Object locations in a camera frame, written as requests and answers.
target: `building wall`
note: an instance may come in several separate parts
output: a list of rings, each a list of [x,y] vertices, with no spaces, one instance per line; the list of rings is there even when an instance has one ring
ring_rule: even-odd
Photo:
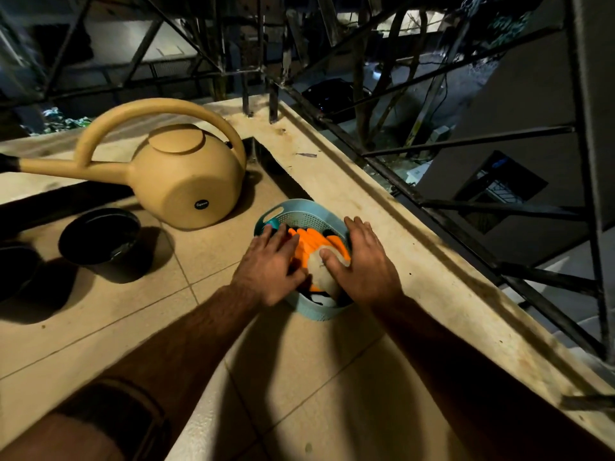
[[[605,221],[615,219],[615,179],[608,130],[615,118],[610,106],[615,90],[609,84],[615,61],[604,52],[615,37],[606,22],[615,0],[584,0],[588,45],[586,60],[592,75],[592,106],[596,116],[596,142],[602,169],[600,184]],[[536,10],[525,33],[559,24],[563,19],[561,0],[545,0]],[[560,125],[574,120],[566,37],[563,32],[508,52],[485,87],[462,116],[452,139],[480,134]],[[417,189],[427,198],[453,199],[494,150],[511,157],[542,177],[548,185],[529,203],[583,205],[580,158],[575,134],[551,136],[498,144],[444,149],[438,154]],[[510,216],[486,234],[481,234],[456,212],[451,217],[475,235],[500,260],[536,264],[562,251],[587,233],[581,222]]]

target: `car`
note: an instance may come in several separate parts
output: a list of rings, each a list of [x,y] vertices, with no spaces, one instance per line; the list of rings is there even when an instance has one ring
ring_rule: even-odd
[[[314,84],[304,90],[301,95],[320,111],[327,114],[350,107],[354,102],[353,91],[351,82],[335,78]],[[366,87],[363,87],[363,91],[366,96],[372,95],[372,92]],[[332,115],[330,118],[333,123],[353,120],[355,119],[354,108]]]

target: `watering can spout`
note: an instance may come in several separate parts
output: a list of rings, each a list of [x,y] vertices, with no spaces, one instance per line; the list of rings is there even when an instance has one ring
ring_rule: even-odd
[[[91,162],[81,166],[72,160],[17,158],[0,154],[0,173],[7,171],[72,177],[89,181],[127,184],[128,163]]]

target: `tiled floor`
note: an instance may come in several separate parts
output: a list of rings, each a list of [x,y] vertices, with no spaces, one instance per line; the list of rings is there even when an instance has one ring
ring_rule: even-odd
[[[161,226],[137,209],[157,235],[156,271],[144,278],[115,285],[80,271],[69,305],[57,315],[28,326],[0,322],[0,446],[228,283],[258,216],[285,198],[266,175],[253,177],[255,190],[235,216],[205,230]],[[25,238],[55,258],[67,223]],[[280,304],[231,348],[168,459],[468,457],[373,319],[351,308],[319,323]]]

